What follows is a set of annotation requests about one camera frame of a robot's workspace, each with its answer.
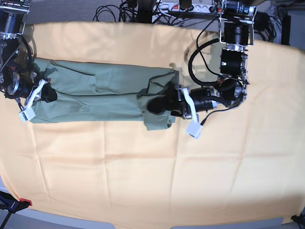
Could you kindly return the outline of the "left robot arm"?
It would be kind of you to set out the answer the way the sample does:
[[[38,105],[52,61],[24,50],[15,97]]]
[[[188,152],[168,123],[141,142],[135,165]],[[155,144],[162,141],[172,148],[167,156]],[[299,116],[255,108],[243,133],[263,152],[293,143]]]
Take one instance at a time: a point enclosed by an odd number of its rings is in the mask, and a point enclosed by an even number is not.
[[[197,112],[214,110],[222,104],[227,110],[238,107],[247,97],[247,46],[254,41],[256,7],[237,0],[218,0],[209,9],[216,14],[219,37],[202,45],[196,45],[188,61],[188,72],[199,87],[189,90],[170,84],[160,97],[152,99],[147,109],[154,115],[170,112],[172,116],[191,119]],[[204,82],[193,72],[193,61],[210,45],[222,43],[220,72],[216,81]]]

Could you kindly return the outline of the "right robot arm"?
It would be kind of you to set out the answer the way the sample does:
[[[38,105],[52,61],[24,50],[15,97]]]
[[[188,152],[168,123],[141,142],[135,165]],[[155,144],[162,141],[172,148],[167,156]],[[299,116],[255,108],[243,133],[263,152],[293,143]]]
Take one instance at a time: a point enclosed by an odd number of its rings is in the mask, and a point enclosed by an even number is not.
[[[23,37],[30,0],[0,2],[0,92],[6,98],[34,100],[47,103],[57,100],[49,79],[33,69],[30,46]]]

